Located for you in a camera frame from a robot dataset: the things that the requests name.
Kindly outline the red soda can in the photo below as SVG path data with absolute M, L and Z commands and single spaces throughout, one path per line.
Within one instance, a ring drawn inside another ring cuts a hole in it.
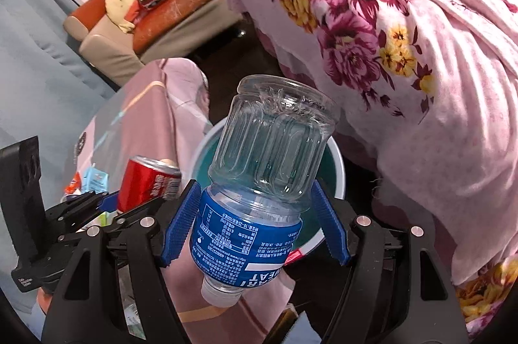
M 118 191 L 117 211 L 129 212 L 155 198 L 174 198 L 181 181 L 181 170 L 174 164 L 133 156 L 127 163 Z

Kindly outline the clear plastic water bottle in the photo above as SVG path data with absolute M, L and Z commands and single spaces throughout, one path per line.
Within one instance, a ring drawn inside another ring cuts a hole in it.
M 339 115 L 305 84 L 274 75 L 240 81 L 190 236 L 207 303 L 231 307 L 278 275 Z

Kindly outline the orange snack wrapper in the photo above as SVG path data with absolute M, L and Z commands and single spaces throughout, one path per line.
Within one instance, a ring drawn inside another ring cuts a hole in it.
M 82 188 L 82 178 L 79 172 L 76 172 L 70 183 L 64 188 L 64 194 L 66 196 L 68 195 L 75 195 L 77 193 L 81 193 Z

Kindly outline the light blue small packet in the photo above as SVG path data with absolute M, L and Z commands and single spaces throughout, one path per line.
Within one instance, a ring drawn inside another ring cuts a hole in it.
M 90 166 L 84 172 L 81 192 L 104 193 L 109 190 L 109 175 L 95 165 Z

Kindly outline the pink grey striped pillow cloth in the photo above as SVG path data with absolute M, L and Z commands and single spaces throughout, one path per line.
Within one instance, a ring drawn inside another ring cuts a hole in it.
M 127 162 L 142 155 L 177 166 L 181 173 L 212 125 L 208 120 L 206 76 L 185 58 L 146 64 L 96 113 L 70 151 L 64 188 L 95 165 L 109 175 L 109 191 L 119 189 Z M 285 309 L 294 282 L 285 272 L 245 292 L 237 304 L 218 308 L 200 290 L 203 274 L 183 247 L 163 269 L 169 295 L 194 343 L 261 343 Z

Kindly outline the light blue curtain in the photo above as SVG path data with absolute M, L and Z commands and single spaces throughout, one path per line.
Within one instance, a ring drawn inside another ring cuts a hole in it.
M 63 195 L 63 170 L 79 134 L 113 96 L 62 24 L 74 0 L 1 0 L 1 145 L 39 138 L 46 205 Z

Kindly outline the yellow cream plush toy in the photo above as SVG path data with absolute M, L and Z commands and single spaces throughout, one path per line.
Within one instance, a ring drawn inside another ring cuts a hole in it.
M 138 0 L 105 0 L 105 10 L 110 21 L 123 33 L 132 33 L 140 4 Z

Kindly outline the beige sofa with orange cushion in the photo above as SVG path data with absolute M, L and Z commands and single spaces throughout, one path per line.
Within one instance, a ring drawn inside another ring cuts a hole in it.
M 79 42 L 79 54 L 117 86 L 147 63 L 185 57 L 239 23 L 227 0 L 163 0 L 131 33 L 123 33 L 105 11 L 105 0 L 88 0 L 63 22 Z

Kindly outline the pink floral bed quilt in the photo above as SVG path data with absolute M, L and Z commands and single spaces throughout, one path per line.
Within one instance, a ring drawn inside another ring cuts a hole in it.
M 374 209 L 434 234 L 472 342 L 514 343 L 517 0 L 229 0 L 340 108 Z

